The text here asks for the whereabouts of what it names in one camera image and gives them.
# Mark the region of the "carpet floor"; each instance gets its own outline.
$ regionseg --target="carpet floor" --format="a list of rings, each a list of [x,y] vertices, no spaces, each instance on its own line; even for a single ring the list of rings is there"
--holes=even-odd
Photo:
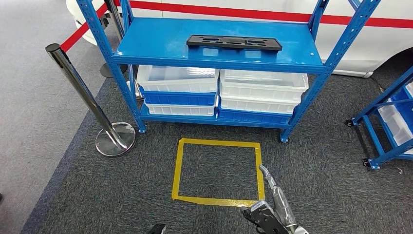
[[[413,233],[413,163],[394,160],[367,170],[361,160],[375,149],[363,127],[344,124],[411,57],[392,59],[372,78],[332,76],[286,144],[272,129],[148,122],[129,153],[108,158],[94,148],[101,127],[89,114],[22,233],[145,234],[156,223],[166,223],[168,234],[255,233],[239,208],[171,199],[183,137],[260,143],[263,164],[311,234]],[[134,124],[112,80],[98,96],[111,121]],[[179,195],[257,199],[254,167],[250,148],[185,145]],[[271,201],[267,184],[265,195]]]

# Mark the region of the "white plastic bin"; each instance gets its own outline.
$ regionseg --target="white plastic bin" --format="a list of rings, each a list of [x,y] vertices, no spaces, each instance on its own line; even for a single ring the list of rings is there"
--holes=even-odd
[[[220,76],[220,93],[233,98],[301,102],[308,89],[308,76],[302,73],[221,69]]]
[[[146,104],[151,115],[213,116],[215,106]]]
[[[275,102],[261,99],[233,98],[221,94],[221,108],[241,111],[267,112],[277,114],[292,114],[299,104],[295,102]]]
[[[410,96],[413,97],[413,82],[406,85],[406,89],[409,92]]]
[[[145,91],[213,93],[219,69],[140,65],[137,81]]]
[[[401,145],[404,142],[413,138],[413,134],[410,131],[406,121],[401,116],[400,112],[394,105],[383,106],[378,109],[383,121],[386,122],[393,134],[393,139],[397,145]],[[408,150],[406,154],[413,155],[413,149]]]

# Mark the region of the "blue cart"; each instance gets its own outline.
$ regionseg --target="blue cart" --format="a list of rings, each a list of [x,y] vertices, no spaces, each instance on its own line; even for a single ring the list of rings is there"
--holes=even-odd
[[[413,149],[413,138],[405,142],[403,140],[402,142],[404,143],[398,145],[389,124],[380,114],[380,108],[391,106],[397,110],[397,114],[400,115],[400,117],[403,118],[403,121],[406,122],[406,128],[409,128],[407,131],[411,131],[413,129],[413,97],[406,90],[406,84],[410,83],[412,80],[413,67],[411,67],[381,95],[371,102],[360,114],[358,114],[355,118],[347,120],[346,123],[348,126],[357,126],[363,122],[377,149],[378,157],[365,158],[363,160],[364,166],[371,167],[372,169],[380,169],[380,164],[392,159],[413,160],[413,154],[406,153],[408,150]],[[377,115],[392,146],[391,150],[384,152],[377,134],[375,133],[370,122],[369,117],[371,115]]]
[[[180,123],[217,124],[247,127],[278,128],[281,142],[287,142],[294,127],[307,108],[314,101],[334,68],[350,47],[367,19],[380,0],[349,0],[355,10],[346,29],[323,63],[315,45],[321,16],[329,0],[319,0],[314,12],[305,23],[290,22],[253,22],[204,19],[165,19],[134,17],[128,0],[121,0],[124,37],[118,48],[112,52],[111,45],[95,13],[91,0],[77,0],[89,25],[97,45],[105,58],[114,79],[122,93],[139,132],[146,131],[144,121],[165,121]],[[248,56],[249,49],[234,50],[215,47],[214,56],[206,55],[208,47],[188,47],[186,41],[191,35],[216,35],[232,37],[274,38],[282,45],[278,53],[258,51],[259,59]],[[217,116],[166,116],[150,115],[143,105],[139,110],[134,96],[134,86],[130,90],[120,70],[120,64],[144,64],[179,67],[205,67],[216,69],[238,69],[273,72],[292,72],[315,74],[316,78],[304,94],[288,123],[256,123],[248,120],[221,119]]]

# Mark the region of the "blue plastic bin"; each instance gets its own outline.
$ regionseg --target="blue plastic bin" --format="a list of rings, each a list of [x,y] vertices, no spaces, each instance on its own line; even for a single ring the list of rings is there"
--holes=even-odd
[[[409,126],[410,131],[413,132],[413,97],[410,95],[406,87],[400,89],[395,95],[391,97],[392,101],[400,101],[410,99],[410,102],[403,102],[395,104],[396,109],[400,112],[404,121]]]
[[[217,93],[185,93],[145,91],[139,87],[147,104],[213,106]]]
[[[228,120],[249,121],[256,123],[273,123],[273,124],[288,124],[292,115],[287,114],[274,114],[266,112],[252,112],[252,111],[239,111],[221,108],[221,100],[219,102],[218,118]]]

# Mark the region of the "yellow floor tape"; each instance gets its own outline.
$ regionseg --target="yellow floor tape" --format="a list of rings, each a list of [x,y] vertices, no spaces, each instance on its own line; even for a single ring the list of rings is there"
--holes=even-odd
[[[255,169],[257,171],[257,188],[258,188],[258,200],[265,199],[264,194],[264,180],[263,175],[258,168],[261,164],[261,146],[255,142],[242,142],[242,141],[226,141],[226,140],[201,140],[201,139],[189,139],[182,138],[179,140],[178,153],[176,156],[175,175],[173,177],[172,185],[172,199],[192,202],[201,205],[214,205],[214,206],[251,206],[256,200],[233,200],[233,199],[217,199],[217,198],[205,198],[205,197],[189,197],[179,196],[179,181],[181,179],[182,158],[184,156],[184,144],[198,144],[198,145],[218,145],[218,146],[233,146],[233,147],[249,147],[255,149]]]

